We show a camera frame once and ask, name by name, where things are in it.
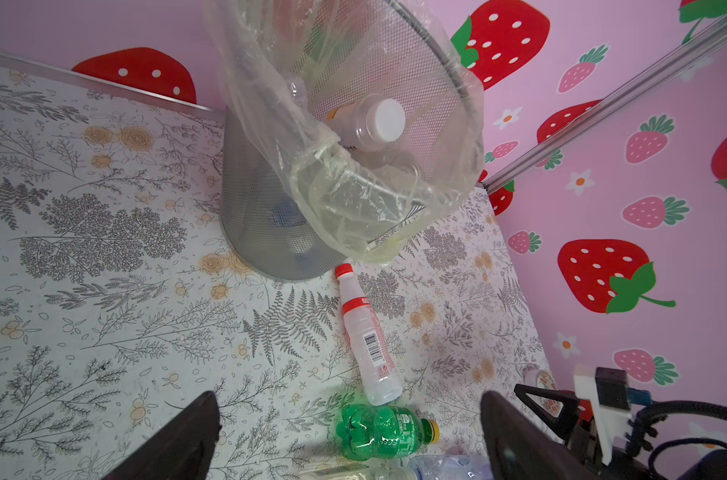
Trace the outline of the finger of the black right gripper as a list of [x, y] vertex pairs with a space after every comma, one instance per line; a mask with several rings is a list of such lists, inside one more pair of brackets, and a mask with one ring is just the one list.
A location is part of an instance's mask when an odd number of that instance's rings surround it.
[[569, 443], [581, 419], [581, 400], [575, 394], [517, 384], [515, 395], [559, 440]]

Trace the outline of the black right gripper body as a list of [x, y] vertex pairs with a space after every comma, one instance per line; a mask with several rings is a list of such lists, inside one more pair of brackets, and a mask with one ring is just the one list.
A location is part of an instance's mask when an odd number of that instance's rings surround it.
[[657, 462], [669, 450], [683, 446], [711, 446], [709, 453], [699, 462], [685, 470], [679, 479], [727, 479], [727, 442], [707, 437], [692, 437], [663, 442], [652, 447], [643, 464], [639, 460], [628, 456], [622, 449], [613, 448], [613, 460], [609, 465], [601, 463], [601, 446], [595, 433], [595, 426], [583, 421], [569, 432], [563, 445], [569, 453], [581, 464], [581, 479], [665, 479], [659, 472]]

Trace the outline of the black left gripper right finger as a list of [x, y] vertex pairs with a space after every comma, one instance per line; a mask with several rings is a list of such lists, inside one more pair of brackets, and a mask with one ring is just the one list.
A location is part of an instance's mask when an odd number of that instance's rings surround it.
[[595, 479], [497, 392], [481, 397], [481, 426], [495, 479]]

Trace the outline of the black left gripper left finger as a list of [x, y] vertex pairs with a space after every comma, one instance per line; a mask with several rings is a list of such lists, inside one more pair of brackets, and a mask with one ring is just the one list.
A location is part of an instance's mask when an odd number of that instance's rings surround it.
[[213, 391], [203, 392], [104, 479], [203, 480], [220, 430], [216, 396]]

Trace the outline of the clear bottle blue cap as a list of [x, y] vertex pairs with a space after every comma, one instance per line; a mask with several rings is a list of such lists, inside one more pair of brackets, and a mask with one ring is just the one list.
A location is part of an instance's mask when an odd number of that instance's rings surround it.
[[489, 460], [480, 455], [417, 455], [407, 467], [419, 479], [493, 480]]

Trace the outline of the clear tea bottle front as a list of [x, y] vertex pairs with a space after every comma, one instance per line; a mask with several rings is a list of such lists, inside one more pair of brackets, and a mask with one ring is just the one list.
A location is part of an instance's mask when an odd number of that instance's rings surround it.
[[333, 110], [324, 123], [344, 149], [375, 152], [401, 138], [407, 118], [397, 100], [371, 94]]

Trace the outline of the clear bottle yellow label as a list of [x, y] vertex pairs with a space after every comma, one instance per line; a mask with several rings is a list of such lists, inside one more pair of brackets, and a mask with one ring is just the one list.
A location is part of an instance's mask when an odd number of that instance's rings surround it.
[[417, 480], [419, 476], [404, 467], [371, 467], [362, 463], [341, 465], [299, 474], [302, 480]]

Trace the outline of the clear tape roll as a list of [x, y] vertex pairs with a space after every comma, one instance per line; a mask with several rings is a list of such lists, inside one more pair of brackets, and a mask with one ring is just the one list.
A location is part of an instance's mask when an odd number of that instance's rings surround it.
[[[553, 378], [551, 372], [547, 369], [538, 368], [535, 365], [527, 365], [527, 367], [523, 369], [523, 383], [527, 386], [539, 389], [557, 391], [557, 384], [555, 383], [555, 378]], [[553, 416], [557, 416], [561, 413], [561, 404], [555, 400], [536, 395], [533, 396], [533, 400], [535, 400], [541, 408]]]

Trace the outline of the green Sprite bottle yellow cap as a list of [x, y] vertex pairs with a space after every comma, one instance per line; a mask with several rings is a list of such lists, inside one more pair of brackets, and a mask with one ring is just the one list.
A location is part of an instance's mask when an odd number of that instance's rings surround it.
[[399, 406], [344, 406], [335, 427], [341, 455], [351, 461], [399, 459], [441, 439], [435, 420]]

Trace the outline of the white bottle red cap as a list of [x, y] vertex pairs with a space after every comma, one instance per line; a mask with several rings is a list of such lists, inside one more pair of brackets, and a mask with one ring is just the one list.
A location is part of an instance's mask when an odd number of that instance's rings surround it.
[[363, 292], [353, 267], [335, 268], [339, 286], [341, 316], [352, 354], [357, 363], [363, 391], [373, 406], [391, 403], [403, 394], [395, 362], [385, 342], [379, 318]]

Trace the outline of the aluminium frame post right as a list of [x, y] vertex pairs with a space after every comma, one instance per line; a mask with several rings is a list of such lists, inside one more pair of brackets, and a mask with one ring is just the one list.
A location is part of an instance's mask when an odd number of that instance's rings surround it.
[[701, 58], [715, 53], [725, 43], [727, 43], [727, 15], [615, 90], [591, 110], [577, 117], [569, 126], [559, 130], [551, 139], [533, 147], [515, 162], [493, 174], [485, 182], [487, 191], [493, 193], [501, 189], [507, 183], [531, 170], [555, 150], [569, 145], [599, 123], [611, 118], [611, 115], [679, 77], [687, 68], [693, 66]]

